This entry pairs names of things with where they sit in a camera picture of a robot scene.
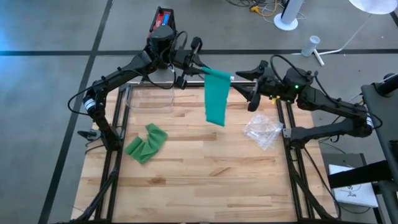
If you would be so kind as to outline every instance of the black floor stripe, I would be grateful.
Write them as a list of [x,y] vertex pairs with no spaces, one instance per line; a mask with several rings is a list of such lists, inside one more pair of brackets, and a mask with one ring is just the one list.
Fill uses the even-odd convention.
[[0,51],[0,56],[89,56],[90,50],[16,50]]
[[[103,16],[102,16],[102,19],[101,19],[101,22],[99,24],[99,28],[97,31],[97,35],[94,40],[93,48],[91,50],[92,54],[90,55],[90,57],[87,61],[87,65],[86,65],[83,77],[81,79],[81,82],[80,82],[79,91],[84,90],[87,86],[88,79],[90,77],[90,73],[91,73],[91,70],[94,65],[96,52],[98,51],[98,47],[100,46],[100,42],[101,42],[102,35],[105,30],[106,21],[108,20],[108,16],[111,11],[112,4],[113,4],[113,0],[108,0],[108,2],[106,3],[105,10],[104,10],[104,13],[103,13]],[[75,104],[73,105],[73,109],[75,111],[80,110],[82,101],[83,101],[83,95],[79,95],[75,99]],[[47,224],[47,222],[49,220],[52,205],[53,205],[55,196],[57,194],[58,185],[59,185],[59,182],[61,179],[62,170],[65,165],[65,161],[67,159],[70,142],[73,137],[73,132],[75,131],[77,118],[78,118],[78,115],[75,113],[72,113],[70,115],[68,127],[65,132],[65,137],[64,137],[62,145],[61,145],[60,154],[58,155],[57,164],[55,165],[54,173],[52,175],[51,182],[50,182],[50,187],[49,187],[47,196],[44,201],[42,212],[40,214],[39,224]]]
[[[320,49],[318,52],[328,52],[336,49]],[[140,50],[100,50],[97,56],[132,56]],[[202,50],[200,55],[272,55],[272,54],[296,54],[301,50]],[[398,49],[346,49],[336,54],[398,54]]]
[[396,26],[398,27],[398,16],[395,12],[391,12],[390,16],[392,17],[392,20],[396,23]]
[[[327,52],[335,49],[320,49],[318,52]],[[55,50],[55,51],[0,51],[0,56],[133,56],[140,50]],[[200,55],[272,55],[296,54],[301,50],[202,50]],[[346,49],[335,54],[398,54],[398,49]]]

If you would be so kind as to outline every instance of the clear plastic bag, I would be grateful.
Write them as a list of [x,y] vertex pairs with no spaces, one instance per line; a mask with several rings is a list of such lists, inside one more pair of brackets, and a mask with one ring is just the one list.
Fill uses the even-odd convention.
[[273,148],[273,143],[283,128],[283,124],[267,116],[256,114],[244,127],[243,133],[254,140],[263,150]]

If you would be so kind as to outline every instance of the wooden tabletop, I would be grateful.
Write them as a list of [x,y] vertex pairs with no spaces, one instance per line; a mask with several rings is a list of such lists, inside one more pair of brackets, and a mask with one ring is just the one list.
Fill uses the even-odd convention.
[[[169,94],[156,88],[141,93],[143,97]],[[145,125],[149,123],[158,125],[169,138],[144,165],[123,154],[113,222],[296,221],[282,136],[266,151],[246,137],[243,128],[255,113],[247,111],[248,103],[234,90],[228,97],[225,127],[207,123],[203,93],[202,88],[175,90],[173,111],[168,107],[130,112],[125,146],[136,136],[146,139]],[[108,96],[108,121],[113,117],[116,95],[114,91]],[[154,107],[156,103],[141,106]],[[279,120],[276,105],[265,97],[257,113]],[[297,126],[313,126],[310,112],[294,106],[294,115]],[[89,147],[100,144],[94,142]],[[318,142],[310,141],[307,149],[327,181]],[[105,154],[101,147],[86,155],[72,218],[79,216],[99,191]],[[310,190],[335,215],[333,201],[305,153],[303,160]]]

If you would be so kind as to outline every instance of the wire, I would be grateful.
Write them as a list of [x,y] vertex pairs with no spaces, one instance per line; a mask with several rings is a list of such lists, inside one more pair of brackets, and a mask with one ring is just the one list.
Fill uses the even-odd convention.
[[257,13],[257,14],[259,14],[259,15],[262,16],[262,17],[271,17],[271,16],[273,16],[273,15],[275,14],[276,9],[278,8],[278,0],[275,0],[274,5],[275,5],[274,10],[272,10],[271,13],[270,13],[270,14],[267,14],[267,15],[264,15],[264,9],[260,12],[260,7],[259,7],[258,5],[252,6],[252,7],[250,8],[250,11],[251,11],[251,12]]
[[175,73],[175,68],[174,68],[174,65],[173,65],[173,63],[172,63],[172,58],[171,58],[172,55],[171,55],[171,53],[172,53],[172,51],[175,49],[175,46],[176,46],[177,41],[178,41],[178,38],[181,36],[181,34],[185,34],[185,39],[184,39],[184,41],[183,41],[182,46],[184,46],[185,44],[187,44],[188,33],[187,33],[186,31],[181,31],[181,32],[179,32],[179,33],[175,36],[175,38],[174,38],[174,40],[173,40],[172,45],[170,46],[170,48],[164,49],[164,50],[162,51],[162,53],[160,53],[160,56],[159,56],[159,58],[163,58],[164,52],[165,52],[166,50],[169,50],[169,64],[170,64],[170,66],[172,67],[172,68],[171,68],[171,71],[173,72],[173,76],[174,76],[173,83],[172,83],[170,86],[164,87],[164,86],[158,85],[158,84],[154,83],[154,82],[149,78],[148,75],[143,75],[143,74],[141,74],[141,73],[138,72],[141,76],[143,76],[147,81],[149,81],[152,85],[156,86],[157,88],[161,88],[161,89],[163,89],[163,90],[169,90],[169,89],[173,88],[173,87],[175,86],[175,83],[177,82],[177,74]]
[[79,210],[79,211],[81,211],[81,212],[85,212],[85,211],[83,211],[82,209],[80,209],[80,208],[76,208],[75,206],[72,206],[74,209],[76,209],[76,210]]
[[[91,141],[89,141],[88,143],[86,143],[86,144],[85,144],[85,147],[88,147],[89,144],[91,144],[91,143],[93,143],[93,142],[99,140],[100,138],[101,138],[101,135],[100,135],[99,137],[97,137],[96,139],[91,140]],[[102,147],[102,146],[104,146],[104,144],[102,144],[102,145],[100,145],[100,146],[92,147],[91,149],[87,149],[86,152],[85,152],[85,154],[87,154],[87,152],[89,152],[89,151],[91,151],[91,150],[93,150],[93,149],[96,149],[96,148],[99,148],[99,147]]]
[[333,200],[335,201],[335,203],[337,204],[337,207],[338,207],[338,214],[337,214],[337,216],[338,216],[338,218],[340,219],[340,218],[341,218],[341,206],[340,206],[340,204],[338,203],[338,201],[337,201],[337,199],[335,198],[335,196],[332,194],[331,190],[328,188],[328,186],[327,186],[325,180],[323,179],[323,177],[322,177],[322,175],[321,175],[321,172],[320,172],[319,169],[318,169],[317,164],[316,164],[315,161],[312,159],[312,156],[310,155],[310,153],[308,152],[308,150],[307,150],[306,147],[304,147],[304,151],[307,153],[308,158],[310,159],[312,165],[314,166],[315,170],[317,171],[318,176],[319,176],[319,178],[320,178],[320,180],[321,180],[323,186],[326,188],[326,190],[329,192],[329,194],[330,194],[330,196],[332,197],[332,199],[333,199]]
[[332,147],[333,149],[336,149],[337,151],[340,151],[340,152],[342,152],[343,154],[347,154],[347,152],[345,152],[345,151],[341,150],[340,148],[338,148],[338,147],[336,147],[336,146],[334,146],[334,145],[332,145],[332,144],[325,143],[325,142],[320,142],[320,144],[325,144],[325,145],[327,145],[327,146],[330,146],[330,147]]
[[250,0],[226,0],[226,2],[230,3],[233,6],[238,6],[238,7],[253,7],[257,6],[258,4],[262,4],[266,2],[266,0],[253,0],[254,4],[250,3]]
[[93,140],[89,141],[88,143],[86,143],[86,144],[85,144],[85,147],[88,147],[89,144],[91,144],[91,143],[93,143],[93,142],[99,140],[100,138],[101,138],[101,135],[100,135],[99,137],[97,137],[96,139],[93,139]]
[[308,79],[308,77],[306,77],[305,75],[301,74],[301,72],[297,69],[297,67],[294,66],[294,64],[293,64],[292,62],[290,62],[289,60],[287,60],[287,58],[285,58],[285,57],[283,57],[283,56],[281,56],[281,55],[273,55],[273,56],[271,56],[271,58],[269,59],[269,63],[271,64],[271,68],[272,68],[272,71],[274,71],[275,76],[279,79],[279,81],[280,81],[283,85],[285,85],[285,83],[284,83],[283,79],[280,77],[280,75],[278,74],[278,72],[277,72],[277,70],[275,69],[275,66],[274,66],[274,58],[275,58],[275,57],[281,58],[281,59],[284,60],[286,63],[288,63],[298,74],[300,74],[300,75],[303,76],[304,78]]
[[147,75],[143,75],[140,72],[138,72],[137,70],[135,70],[135,72],[137,72],[138,74],[143,76],[147,81],[149,81],[152,85],[156,86],[157,88],[161,88],[163,90],[169,90],[169,89],[172,89],[174,87],[175,83],[177,82],[177,74],[175,73],[174,65],[171,64],[171,66],[172,66],[171,71],[173,72],[174,80],[173,80],[173,83],[170,86],[168,86],[168,87],[164,87],[164,86],[161,86],[161,85],[158,85],[158,84],[154,83]]
[[249,7],[250,6],[249,0],[237,0],[236,2],[232,2],[232,0],[226,0],[226,2],[230,3],[233,6],[238,6],[238,7]]
[[371,207],[368,207],[368,208],[367,208],[365,211],[363,211],[363,212],[353,212],[353,211],[350,211],[350,210],[348,210],[347,208],[345,208],[345,207],[343,207],[343,206],[341,206],[341,205],[340,205],[340,207],[341,207],[343,210],[345,210],[346,212],[350,212],[350,213],[352,213],[352,214],[358,214],[358,215],[364,214],[364,213],[368,212],[368,211],[371,209]]
[[[315,75],[315,81],[317,81],[319,87],[321,88],[321,90],[322,90],[322,92],[325,94],[325,96],[326,96],[331,102],[333,102],[334,104],[336,104],[336,106],[342,106],[342,107],[351,109],[349,106],[342,105],[342,104],[340,104],[338,101],[335,101],[333,98],[331,98],[331,97],[329,96],[329,94],[326,92],[326,90],[324,89],[324,87],[323,87],[322,84],[320,83],[320,81],[319,81],[319,79],[318,79],[318,75]],[[362,112],[364,112],[364,113],[368,113],[368,114],[370,114],[370,116],[375,117],[375,118],[379,121],[379,125],[376,126],[376,127],[374,127],[373,129],[377,129],[377,128],[380,128],[381,126],[383,126],[383,121],[382,121],[377,115],[375,115],[374,113],[371,113],[371,112],[369,112],[368,110],[366,110],[366,111],[364,111],[364,110],[359,110],[359,111],[362,111]]]
[[82,93],[85,93],[85,92],[86,92],[87,90],[89,90],[90,88],[92,88],[92,86],[87,87],[87,88],[85,88],[84,90],[82,90],[82,91],[76,93],[73,97],[71,97],[71,98],[68,100],[68,109],[69,109],[72,113],[76,113],[76,114],[81,114],[81,115],[89,116],[87,113],[81,113],[81,112],[79,112],[79,111],[73,110],[73,109],[70,107],[70,103],[71,103],[72,100],[73,100],[74,98],[76,98],[78,95],[80,95],[80,94],[82,94]]
[[[332,121],[330,124],[336,123],[336,121],[337,121],[339,118],[341,118],[341,116],[338,116],[338,117],[337,117],[334,121]],[[322,140],[319,141],[319,143],[323,143],[323,142],[325,142],[325,141],[331,139],[331,137],[332,137],[332,136],[327,137],[327,138],[325,138],[325,139],[322,139]]]
[[90,149],[87,149],[86,152],[85,152],[85,154],[87,154],[87,152],[90,152],[91,150],[94,150],[94,149],[97,149],[97,148],[103,147],[103,146],[104,146],[104,144],[99,145],[99,146],[92,147],[92,148],[90,148]]

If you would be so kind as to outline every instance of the green cloth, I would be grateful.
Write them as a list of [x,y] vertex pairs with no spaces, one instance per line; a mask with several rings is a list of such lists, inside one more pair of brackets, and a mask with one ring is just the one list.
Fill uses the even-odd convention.
[[154,124],[145,126],[148,131],[147,140],[136,137],[124,150],[140,164],[146,163],[159,151],[167,139],[167,133]]
[[202,70],[208,74],[205,75],[206,121],[224,126],[231,75],[206,67]]

